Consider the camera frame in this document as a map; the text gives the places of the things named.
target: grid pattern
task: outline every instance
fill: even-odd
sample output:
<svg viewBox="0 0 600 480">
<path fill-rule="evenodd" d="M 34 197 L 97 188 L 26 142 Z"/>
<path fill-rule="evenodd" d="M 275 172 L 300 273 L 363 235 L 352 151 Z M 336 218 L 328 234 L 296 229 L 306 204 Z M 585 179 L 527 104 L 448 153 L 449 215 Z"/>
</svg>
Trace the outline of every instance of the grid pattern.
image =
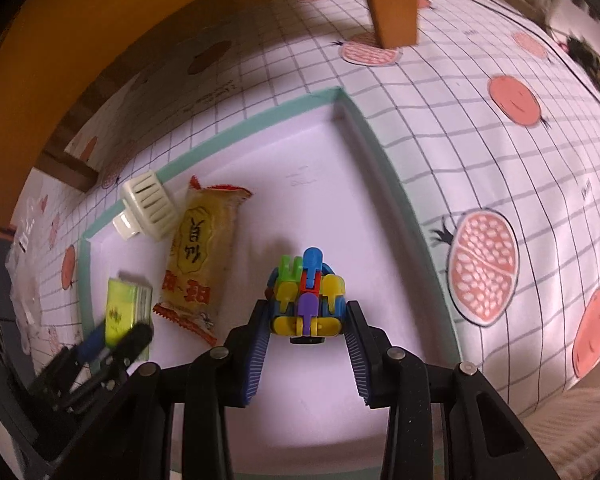
<svg viewBox="0 0 600 480">
<path fill-rule="evenodd" d="M 517 413 L 528 412 L 576 380 L 574 336 L 600 287 L 600 102 L 584 71 L 503 2 L 430 1 L 420 11 L 417 46 L 378 67 L 340 55 L 338 43 L 372 32 L 365 0 L 275 0 L 242 12 L 139 74 L 70 149 L 79 154 L 98 137 L 89 163 L 103 170 L 133 140 L 124 182 L 262 110 L 342 86 L 378 136 L 427 238 L 443 221 L 453 231 L 476 208 L 495 209 L 512 224 L 521 269 L 505 315 L 481 328 L 451 312 L 464 357 Z M 525 29 L 549 42 L 546 58 L 514 41 Z M 231 47 L 219 62 L 187 74 L 197 54 L 225 40 Z M 502 74 L 533 92 L 543 123 L 525 128 L 498 108 L 488 83 Z M 45 241 L 40 251 L 43 329 L 56 326 L 59 341 L 72 344 L 80 319 L 75 286 L 60 285 L 62 255 L 117 201 L 118 184 L 82 196 L 48 179 L 44 194 L 44 231 L 56 213 L 61 223 L 55 247 Z M 430 247 L 445 290 L 447 252 L 445 244 Z M 43 330 L 32 342 L 40 367 L 53 353 L 45 337 Z"/>
</svg>

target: wooden furniture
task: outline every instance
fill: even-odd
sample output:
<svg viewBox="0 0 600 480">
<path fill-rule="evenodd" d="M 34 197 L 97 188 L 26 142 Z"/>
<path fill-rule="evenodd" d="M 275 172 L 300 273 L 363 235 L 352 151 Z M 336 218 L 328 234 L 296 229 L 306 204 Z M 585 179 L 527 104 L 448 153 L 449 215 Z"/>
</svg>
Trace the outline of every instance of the wooden furniture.
<svg viewBox="0 0 600 480">
<path fill-rule="evenodd" d="M 86 121 L 177 43 L 269 0 L 26 0 L 0 38 L 0 227 L 32 167 L 87 191 L 64 152 Z M 416 0 L 369 0 L 384 47 L 416 41 Z"/>
</svg>

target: red plastic piece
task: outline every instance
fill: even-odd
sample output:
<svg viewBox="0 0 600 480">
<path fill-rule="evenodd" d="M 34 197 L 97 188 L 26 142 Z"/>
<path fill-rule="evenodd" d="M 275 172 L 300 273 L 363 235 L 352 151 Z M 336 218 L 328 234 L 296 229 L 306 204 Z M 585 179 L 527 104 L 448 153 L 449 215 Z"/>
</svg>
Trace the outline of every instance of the red plastic piece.
<svg viewBox="0 0 600 480">
<path fill-rule="evenodd" d="M 322 273 L 320 270 L 317 270 L 315 273 L 314 279 L 314 288 L 306 288 L 306 270 L 302 271 L 302 276 L 300 277 L 300 294 L 303 292 L 310 292 L 315 294 L 316 296 L 320 296 L 320 281 L 322 280 Z"/>
</svg>

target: clear plastic bag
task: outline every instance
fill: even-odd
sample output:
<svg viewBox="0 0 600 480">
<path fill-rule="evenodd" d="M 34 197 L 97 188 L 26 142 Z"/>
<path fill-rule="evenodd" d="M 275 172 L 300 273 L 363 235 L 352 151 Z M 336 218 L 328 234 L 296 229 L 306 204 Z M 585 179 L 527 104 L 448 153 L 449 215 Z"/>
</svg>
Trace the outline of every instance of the clear plastic bag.
<svg viewBox="0 0 600 480">
<path fill-rule="evenodd" d="M 30 353 L 29 339 L 40 332 L 42 309 L 36 273 L 35 256 L 38 253 L 38 231 L 42 209 L 40 204 L 29 198 L 26 215 L 20 220 L 13 244 L 4 263 L 11 277 L 10 298 L 20 330 L 22 351 Z"/>
</svg>

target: colorful plastic toy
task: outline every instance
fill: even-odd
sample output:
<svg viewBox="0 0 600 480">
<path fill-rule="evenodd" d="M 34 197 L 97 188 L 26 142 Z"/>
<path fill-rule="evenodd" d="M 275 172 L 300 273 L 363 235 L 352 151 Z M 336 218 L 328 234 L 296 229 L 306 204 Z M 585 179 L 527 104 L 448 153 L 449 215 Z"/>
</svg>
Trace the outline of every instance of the colorful plastic toy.
<svg viewBox="0 0 600 480">
<path fill-rule="evenodd" d="M 346 312 L 344 280 L 309 247 L 302 257 L 282 256 L 267 282 L 271 331 L 310 344 L 342 332 Z"/>
</svg>

